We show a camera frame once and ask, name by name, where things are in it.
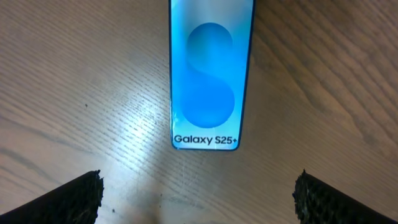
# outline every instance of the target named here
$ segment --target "brown wood grain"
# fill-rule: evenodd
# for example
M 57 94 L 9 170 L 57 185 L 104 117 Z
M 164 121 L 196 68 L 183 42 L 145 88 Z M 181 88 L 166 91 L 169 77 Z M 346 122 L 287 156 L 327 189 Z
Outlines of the brown wood grain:
M 398 220 L 398 2 L 258 0 L 227 153 L 170 145 L 167 8 L 0 1 L 0 213 L 101 169 L 97 223 L 298 223 L 305 168 Z

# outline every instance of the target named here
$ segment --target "blue gradient background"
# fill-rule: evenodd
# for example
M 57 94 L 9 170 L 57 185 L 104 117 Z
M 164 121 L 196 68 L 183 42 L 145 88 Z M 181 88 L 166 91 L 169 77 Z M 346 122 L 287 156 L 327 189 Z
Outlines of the blue gradient background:
M 171 0 L 172 137 L 184 149 L 239 144 L 253 0 Z M 213 137 L 212 143 L 174 136 Z M 232 136 L 234 144 L 215 144 Z

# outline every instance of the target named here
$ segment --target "wooden table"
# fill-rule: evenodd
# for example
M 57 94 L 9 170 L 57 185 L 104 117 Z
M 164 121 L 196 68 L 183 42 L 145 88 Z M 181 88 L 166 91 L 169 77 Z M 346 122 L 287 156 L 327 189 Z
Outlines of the wooden table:
M 97 223 L 298 223 L 305 168 L 398 219 L 397 1 L 258 0 L 226 153 L 170 145 L 167 7 L 0 1 L 0 213 L 101 169 Z

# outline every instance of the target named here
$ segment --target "black border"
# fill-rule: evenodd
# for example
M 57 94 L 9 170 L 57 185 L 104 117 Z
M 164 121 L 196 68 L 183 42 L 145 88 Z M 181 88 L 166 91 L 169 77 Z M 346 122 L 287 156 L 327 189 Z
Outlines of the black border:
M 172 146 L 176 150 L 193 150 L 193 151 L 218 151 L 218 152 L 232 152 L 237 150 L 241 145 L 241 135 L 242 135 L 242 128 L 243 128 L 243 119 L 244 119 L 244 108 L 246 107 L 246 90 L 248 88 L 248 78 L 249 78 L 249 67 L 250 67 L 250 55 L 251 55 L 251 44 L 252 44 L 252 36 L 253 36 L 253 28 L 254 28 L 254 17 L 256 16 L 256 0 L 253 0 L 253 9 L 252 9 L 252 16 L 251 16 L 251 27 L 250 27 L 250 38 L 249 38 L 249 50 L 248 50 L 248 60 L 246 62 L 246 78 L 244 81 L 244 91 L 243 91 L 243 106 L 242 106 L 242 116 L 241 116 L 241 125 L 239 127 L 239 141 L 238 145 L 234 149 L 192 149 L 192 148 L 179 148 L 174 146 L 173 144 L 173 103 L 172 103 L 172 6 L 171 0 L 169 0 L 169 82 L 170 82 L 170 140 Z

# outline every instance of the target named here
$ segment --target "smartphone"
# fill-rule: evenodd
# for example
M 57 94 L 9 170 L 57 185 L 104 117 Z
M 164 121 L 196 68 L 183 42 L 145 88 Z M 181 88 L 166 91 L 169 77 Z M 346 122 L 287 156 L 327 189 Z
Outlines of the smartphone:
M 169 0 L 171 140 L 239 147 L 254 0 Z

